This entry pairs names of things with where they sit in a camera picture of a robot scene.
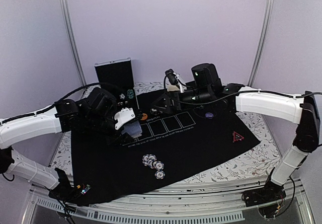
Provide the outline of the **blue patterned card deck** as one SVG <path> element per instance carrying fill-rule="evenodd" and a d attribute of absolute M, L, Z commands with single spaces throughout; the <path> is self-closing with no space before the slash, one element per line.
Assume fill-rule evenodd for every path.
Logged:
<path fill-rule="evenodd" d="M 142 128 L 138 121 L 126 123 L 123 126 L 122 134 L 128 134 L 132 138 L 140 137 L 142 135 Z"/>

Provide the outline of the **orange big blind button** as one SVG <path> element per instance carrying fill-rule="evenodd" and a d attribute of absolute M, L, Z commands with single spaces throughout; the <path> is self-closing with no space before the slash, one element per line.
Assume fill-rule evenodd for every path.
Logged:
<path fill-rule="evenodd" d="M 141 121 L 145 121 L 148 118 L 148 115 L 143 113 L 142 118 L 140 119 Z"/>

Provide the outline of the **purple small blind button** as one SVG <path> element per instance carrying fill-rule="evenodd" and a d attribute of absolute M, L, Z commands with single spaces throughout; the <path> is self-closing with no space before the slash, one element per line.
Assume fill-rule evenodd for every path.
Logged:
<path fill-rule="evenodd" d="M 211 113 L 211 112 L 206 112 L 205 113 L 205 118 L 206 119 L 212 119 L 214 117 L 214 114 L 213 113 Z"/>

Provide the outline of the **aluminium poker chip case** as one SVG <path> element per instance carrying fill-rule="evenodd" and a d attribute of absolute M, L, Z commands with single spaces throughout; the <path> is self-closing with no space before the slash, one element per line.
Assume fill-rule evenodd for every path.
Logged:
<path fill-rule="evenodd" d="M 132 89 L 135 93 L 130 57 L 95 63 L 94 67 L 99 82 L 116 85 L 122 88 L 125 93 L 128 89 Z M 131 107 L 138 108 L 136 93 L 133 99 L 129 99 L 129 103 Z"/>

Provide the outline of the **blue white chip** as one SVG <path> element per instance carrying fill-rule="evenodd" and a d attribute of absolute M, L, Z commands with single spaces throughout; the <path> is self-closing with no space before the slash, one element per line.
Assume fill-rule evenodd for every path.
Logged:
<path fill-rule="evenodd" d="M 163 162 L 161 162 L 161 161 L 154 161 L 154 162 L 152 163 L 152 166 L 153 166 L 153 168 L 154 168 L 154 169 L 156 169 L 156 170 L 163 170 L 163 169 L 164 169 L 164 163 L 163 163 Z"/>
<path fill-rule="evenodd" d="M 158 170 L 158 171 L 156 171 L 154 176 L 156 179 L 161 180 L 165 177 L 165 172 L 162 170 Z"/>

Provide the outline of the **red brown chip stack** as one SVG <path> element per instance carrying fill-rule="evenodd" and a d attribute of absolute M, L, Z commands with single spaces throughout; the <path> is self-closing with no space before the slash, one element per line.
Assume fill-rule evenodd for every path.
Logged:
<path fill-rule="evenodd" d="M 158 112 L 158 110 L 157 110 L 157 109 L 151 109 L 151 110 L 150 110 L 150 113 L 151 113 L 152 115 L 154 115 L 154 116 L 159 115 L 159 112 Z"/>

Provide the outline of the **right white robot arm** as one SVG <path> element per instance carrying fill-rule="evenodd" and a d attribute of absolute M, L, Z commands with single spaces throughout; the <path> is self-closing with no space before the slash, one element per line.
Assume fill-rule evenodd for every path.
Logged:
<path fill-rule="evenodd" d="M 284 184 L 287 179 L 302 165 L 308 154 L 320 146 L 320 117 L 315 93 L 306 91 L 302 95 L 290 95 L 254 89 L 242 84 L 223 86 L 212 63 L 196 65 L 191 71 L 194 77 L 193 86 L 183 83 L 181 77 L 172 69 L 165 72 L 165 80 L 171 85 L 152 103 L 151 112 L 173 114 L 210 105 L 233 113 L 257 113 L 297 124 L 292 146 L 271 171 L 265 185 L 242 194 L 246 206 L 284 199 Z"/>

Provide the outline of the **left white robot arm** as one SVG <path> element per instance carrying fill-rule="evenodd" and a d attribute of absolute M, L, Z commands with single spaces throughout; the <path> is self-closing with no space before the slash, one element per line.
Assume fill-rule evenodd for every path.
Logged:
<path fill-rule="evenodd" d="M 109 83 L 94 83 L 87 97 L 70 99 L 73 90 L 43 109 L 1 119 L 1 174 L 20 176 L 49 190 L 57 200 L 71 201 L 85 195 L 90 185 L 72 187 L 64 170 L 50 168 L 32 161 L 13 149 L 13 145 L 34 137 L 75 131 L 96 132 L 112 143 L 126 142 L 137 133 L 128 127 L 137 123 L 142 112 L 134 106 L 130 95 L 122 88 Z"/>

